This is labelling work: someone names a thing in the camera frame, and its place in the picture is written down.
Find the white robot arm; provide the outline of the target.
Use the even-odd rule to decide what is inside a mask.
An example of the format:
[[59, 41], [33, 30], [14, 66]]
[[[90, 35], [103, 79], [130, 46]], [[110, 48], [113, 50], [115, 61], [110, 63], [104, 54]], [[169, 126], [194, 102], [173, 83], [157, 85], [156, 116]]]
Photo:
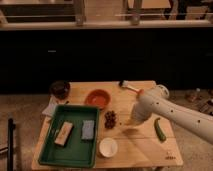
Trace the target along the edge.
[[168, 98], [169, 91], [164, 85], [156, 85], [149, 90], [139, 91], [130, 120], [134, 124], [142, 124], [155, 113], [213, 144], [213, 117], [177, 105]]

